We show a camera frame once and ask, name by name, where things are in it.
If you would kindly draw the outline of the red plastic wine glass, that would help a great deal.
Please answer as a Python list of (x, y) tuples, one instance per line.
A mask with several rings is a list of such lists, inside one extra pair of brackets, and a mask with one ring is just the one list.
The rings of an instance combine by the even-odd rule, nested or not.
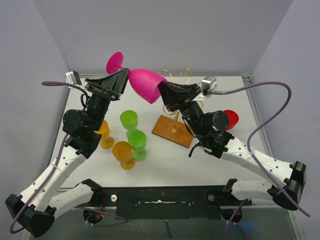
[(224, 113), (227, 115), (228, 118), (227, 130), (229, 131), (233, 129), (239, 122), (239, 115), (235, 111), (229, 109), (225, 110)]

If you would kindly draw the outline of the pink plastic wine glass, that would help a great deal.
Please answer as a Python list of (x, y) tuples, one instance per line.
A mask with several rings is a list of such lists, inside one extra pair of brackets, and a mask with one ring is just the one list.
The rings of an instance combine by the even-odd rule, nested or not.
[[(106, 72), (113, 74), (118, 70), (124, 69), (122, 66), (124, 56), (121, 52), (115, 52), (107, 61)], [(130, 69), (128, 80), (133, 90), (149, 104), (153, 104), (161, 96), (158, 88), (160, 83), (166, 83), (167, 80), (159, 74), (143, 68)]]

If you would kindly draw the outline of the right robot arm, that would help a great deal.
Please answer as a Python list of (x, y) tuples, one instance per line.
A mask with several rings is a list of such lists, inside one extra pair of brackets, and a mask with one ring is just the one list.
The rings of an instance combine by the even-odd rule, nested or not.
[(250, 199), (273, 200), (284, 209), (299, 210), (303, 213), (299, 203), (306, 184), (306, 165), (300, 161), (281, 161), (254, 149), (251, 145), (252, 137), (284, 110), (292, 96), (291, 88), (283, 82), (268, 81), (266, 84), (285, 87), (287, 99), (273, 116), (248, 136), (246, 143), (227, 131), (230, 121), (224, 111), (204, 113), (198, 101), (211, 95), (234, 94), (250, 89), (250, 86), (217, 91), (209, 88), (205, 82), (201, 86), (162, 82), (158, 89), (166, 109), (182, 114), (186, 129), (198, 140), (195, 147), (218, 159), (238, 164), (264, 179), (252, 182), (235, 180), (230, 183), (230, 187), (222, 192), (223, 200), (227, 204), (233, 205), (237, 201)]

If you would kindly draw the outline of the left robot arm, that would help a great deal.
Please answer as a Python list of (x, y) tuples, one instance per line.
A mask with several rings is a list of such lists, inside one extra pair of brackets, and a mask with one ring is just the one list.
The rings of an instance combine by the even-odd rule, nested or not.
[(14, 223), (35, 238), (44, 235), (55, 219), (83, 204), (95, 206), (102, 199), (102, 187), (91, 179), (83, 180), (74, 188), (56, 194), (71, 173), (84, 163), (97, 149), (105, 115), (112, 101), (124, 93), (128, 68), (109, 76), (86, 79), (86, 86), (59, 81), (44, 81), (44, 86), (68, 86), (82, 91), (86, 98), (83, 109), (70, 109), (62, 118), (62, 139), (57, 157), (42, 174), (20, 194), (11, 194), (6, 200)]

